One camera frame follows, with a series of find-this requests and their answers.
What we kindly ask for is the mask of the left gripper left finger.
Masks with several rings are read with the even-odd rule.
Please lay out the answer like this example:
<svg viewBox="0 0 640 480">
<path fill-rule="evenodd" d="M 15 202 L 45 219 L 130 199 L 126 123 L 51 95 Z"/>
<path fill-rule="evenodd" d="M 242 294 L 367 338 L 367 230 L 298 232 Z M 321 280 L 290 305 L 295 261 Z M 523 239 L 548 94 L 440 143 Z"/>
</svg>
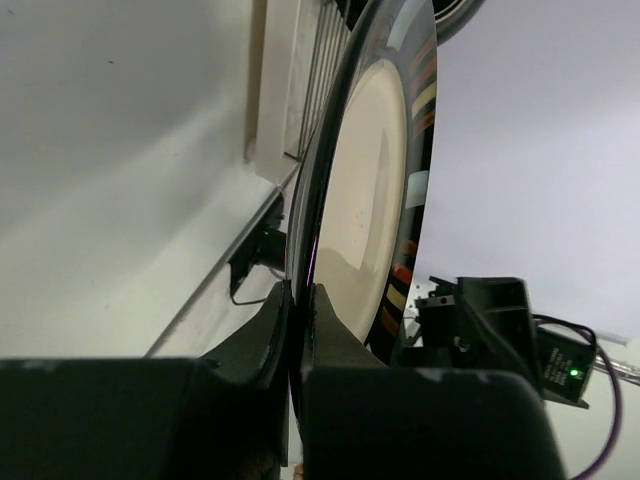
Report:
<svg viewBox="0 0 640 480">
<path fill-rule="evenodd" d="M 275 479 L 290 288 L 200 357 L 1 363 L 5 479 Z"/>
</svg>

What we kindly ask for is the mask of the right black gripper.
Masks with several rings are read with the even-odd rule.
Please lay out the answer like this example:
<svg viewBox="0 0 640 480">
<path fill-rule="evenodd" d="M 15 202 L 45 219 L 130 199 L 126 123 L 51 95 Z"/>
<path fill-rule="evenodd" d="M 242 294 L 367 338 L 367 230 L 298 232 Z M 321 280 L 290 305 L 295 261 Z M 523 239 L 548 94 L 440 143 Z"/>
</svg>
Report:
<svg viewBox="0 0 640 480">
<path fill-rule="evenodd" d="M 543 393 L 536 328 L 523 280 L 430 277 L 429 281 L 434 287 L 414 302 L 417 329 L 399 330 L 396 366 L 508 371 Z"/>
</svg>

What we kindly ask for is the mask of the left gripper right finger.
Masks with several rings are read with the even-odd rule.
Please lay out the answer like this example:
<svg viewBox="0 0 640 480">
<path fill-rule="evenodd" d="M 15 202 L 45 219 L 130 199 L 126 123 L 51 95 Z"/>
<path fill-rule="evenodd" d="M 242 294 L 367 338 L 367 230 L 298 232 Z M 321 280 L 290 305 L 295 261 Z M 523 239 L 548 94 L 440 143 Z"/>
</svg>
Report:
<svg viewBox="0 0 640 480">
<path fill-rule="evenodd" d="M 563 479 L 545 406 L 521 376 L 389 368 L 314 287 L 299 390 L 307 479 Z"/>
</svg>

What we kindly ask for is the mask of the black rim plate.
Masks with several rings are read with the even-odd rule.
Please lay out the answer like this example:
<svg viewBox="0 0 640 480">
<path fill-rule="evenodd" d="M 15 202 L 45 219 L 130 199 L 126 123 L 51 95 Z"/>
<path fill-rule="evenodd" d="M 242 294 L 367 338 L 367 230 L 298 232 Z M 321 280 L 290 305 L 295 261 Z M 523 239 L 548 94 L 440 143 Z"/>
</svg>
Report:
<svg viewBox="0 0 640 480">
<path fill-rule="evenodd" d="M 407 304 L 435 133 L 437 35 L 429 1 L 370 1 L 351 32 L 299 172 L 286 274 L 307 314 L 322 286 L 380 361 Z"/>
<path fill-rule="evenodd" d="M 478 13 L 485 0 L 433 0 L 437 45 L 450 40 Z"/>
</svg>

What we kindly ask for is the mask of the black rim plate front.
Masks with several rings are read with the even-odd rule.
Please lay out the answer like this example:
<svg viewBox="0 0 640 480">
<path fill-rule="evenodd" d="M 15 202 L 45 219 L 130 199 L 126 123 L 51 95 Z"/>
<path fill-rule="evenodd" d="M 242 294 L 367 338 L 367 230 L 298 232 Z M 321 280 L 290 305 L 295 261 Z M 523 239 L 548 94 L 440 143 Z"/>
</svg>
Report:
<svg viewBox="0 0 640 480">
<path fill-rule="evenodd" d="M 437 45 L 450 40 L 478 13 L 485 0 L 433 0 Z"/>
</svg>

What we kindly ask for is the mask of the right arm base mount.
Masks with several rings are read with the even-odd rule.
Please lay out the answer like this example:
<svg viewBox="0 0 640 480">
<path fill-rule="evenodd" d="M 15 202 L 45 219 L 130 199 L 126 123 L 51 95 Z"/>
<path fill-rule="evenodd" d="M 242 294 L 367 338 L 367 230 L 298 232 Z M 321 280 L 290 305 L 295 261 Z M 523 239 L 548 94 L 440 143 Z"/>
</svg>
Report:
<svg viewBox="0 0 640 480">
<path fill-rule="evenodd" d="M 229 293 L 235 306 L 256 305 L 263 299 L 238 302 L 235 294 L 255 266 L 264 266 L 277 274 L 285 270 L 285 246 L 287 234 L 280 230 L 284 220 L 285 198 L 275 193 L 257 216 L 250 222 L 248 230 L 240 237 L 239 245 L 232 252 Z"/>
</svg>

